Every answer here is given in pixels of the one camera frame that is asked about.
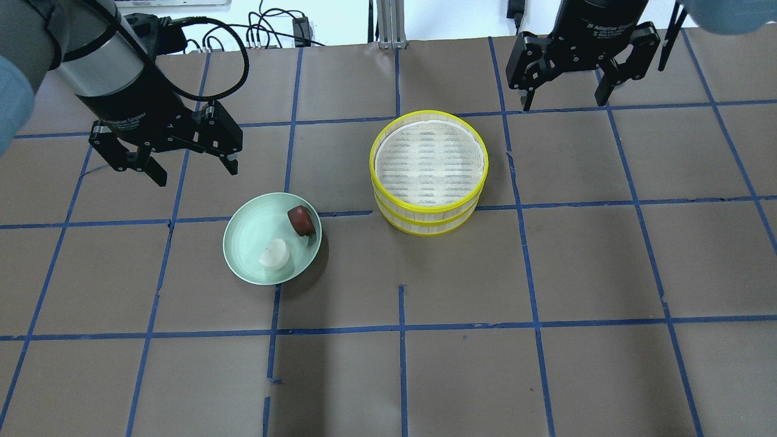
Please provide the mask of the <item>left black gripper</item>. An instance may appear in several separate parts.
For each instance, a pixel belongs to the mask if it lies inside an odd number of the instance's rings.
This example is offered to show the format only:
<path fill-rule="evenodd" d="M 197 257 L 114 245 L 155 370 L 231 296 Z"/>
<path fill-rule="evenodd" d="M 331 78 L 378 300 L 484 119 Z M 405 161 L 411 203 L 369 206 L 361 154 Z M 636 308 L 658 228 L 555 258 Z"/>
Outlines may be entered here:
<path fill-rule="evenodd" d="M 146 174 L 166 186 L 168 174 L 155 152 L 189 149 L 219 158 L 231 176 L 239 172 L 243 130 L 217 100 L 189 110 L 157 67 L 145 66 L 127 85 L 80 101 L 98 118 L 89 144 L 117 172 Z"/>

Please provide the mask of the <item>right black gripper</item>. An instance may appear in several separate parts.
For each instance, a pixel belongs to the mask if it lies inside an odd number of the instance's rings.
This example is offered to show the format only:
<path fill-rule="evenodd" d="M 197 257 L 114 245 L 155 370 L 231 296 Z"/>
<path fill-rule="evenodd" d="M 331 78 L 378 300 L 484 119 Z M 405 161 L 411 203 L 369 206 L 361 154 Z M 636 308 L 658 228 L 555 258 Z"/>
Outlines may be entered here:
<path fill-rule="evenodd" d="M 660 36 L 652 22 L 638 25 L 647 1 L 563 1 L 549 36 L 518 32 L 505 75 L 516 90 L 522 111 L 532 108 L 537 89 L 558 77 L 564 65 L 562 52 L 581 57 L 601 53 L 616 55 L 627 45 L 629 56 L 619 63 L 605 56 L 595 100 L 604 107 L 612 92 L 628 80 L 644 78 L 658 50 Z"/>

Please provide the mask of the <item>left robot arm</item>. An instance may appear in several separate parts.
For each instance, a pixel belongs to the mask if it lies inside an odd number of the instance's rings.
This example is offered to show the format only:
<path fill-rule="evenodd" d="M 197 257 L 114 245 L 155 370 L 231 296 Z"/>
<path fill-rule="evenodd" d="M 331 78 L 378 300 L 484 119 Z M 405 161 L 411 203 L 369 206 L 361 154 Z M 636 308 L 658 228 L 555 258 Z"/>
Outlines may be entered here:
<path fill-rule="evenodd" d="M 211 96 L 176 86 L 156 63 L 186 47 L 183 28 L 200 24 L 237 38 L 214 18 L 124 16 L 112 1 L 3 1 L 2 151 L 32 116 L 47 72 L 56 71 L 95 115 L 88 142 L 114 171 L 142 172 L 164 186 L 155 153 L 185 149 L 218 158 L 235 176 L 243 132 L 221 99 L 248 78 L 245 45 L 236 85 Z"/>

